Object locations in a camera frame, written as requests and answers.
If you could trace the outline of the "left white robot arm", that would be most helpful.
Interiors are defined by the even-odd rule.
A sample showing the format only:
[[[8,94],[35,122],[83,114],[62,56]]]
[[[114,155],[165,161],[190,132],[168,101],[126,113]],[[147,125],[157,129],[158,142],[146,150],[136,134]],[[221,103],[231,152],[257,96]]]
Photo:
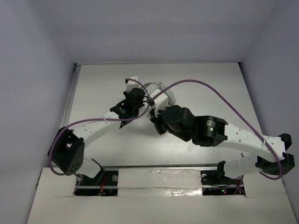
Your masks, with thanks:
[[[101,118],[85,119],[58,130],[48,152],[50,169],[56,175],[70,176],[79,171],[84,150],[105,134],[118,130],[143,116],[139,110],[149,99],[139,88],[124,92],[125,99],[117,103]]]

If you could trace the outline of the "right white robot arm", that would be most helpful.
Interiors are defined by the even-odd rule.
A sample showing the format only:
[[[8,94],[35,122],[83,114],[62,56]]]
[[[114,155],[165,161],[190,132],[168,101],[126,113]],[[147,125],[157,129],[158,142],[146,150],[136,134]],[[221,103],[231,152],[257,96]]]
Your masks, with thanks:
[[[255,172],[285,175],[295,167],[294,156],[286,153],[292,144],[288,134],[259,138],[223,119],[194,116],[188,108],[178,105],[165,110],[151,109],[149,115],[159,135],[168,132],[201,147],[231,148],[248,153],[238,160],[218,163],[215,176],[220,183]]]

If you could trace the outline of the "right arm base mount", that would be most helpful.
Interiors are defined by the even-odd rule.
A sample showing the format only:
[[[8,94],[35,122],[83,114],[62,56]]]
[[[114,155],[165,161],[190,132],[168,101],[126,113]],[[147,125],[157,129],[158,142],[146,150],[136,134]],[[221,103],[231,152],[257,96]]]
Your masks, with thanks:
[[[200,175],[203,196],[246,195],[242,176],[236,179],[218,177],[216,170],[201,170]]]

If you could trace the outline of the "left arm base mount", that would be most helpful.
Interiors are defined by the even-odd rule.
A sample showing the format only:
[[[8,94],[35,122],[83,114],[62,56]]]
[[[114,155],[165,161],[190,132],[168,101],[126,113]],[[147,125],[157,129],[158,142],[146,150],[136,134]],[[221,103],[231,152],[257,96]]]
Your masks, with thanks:
[[[73,193],[76,196],[118,196],[118,177],[118,169],[100,166],[99,173],[93,178],[77,175]]]

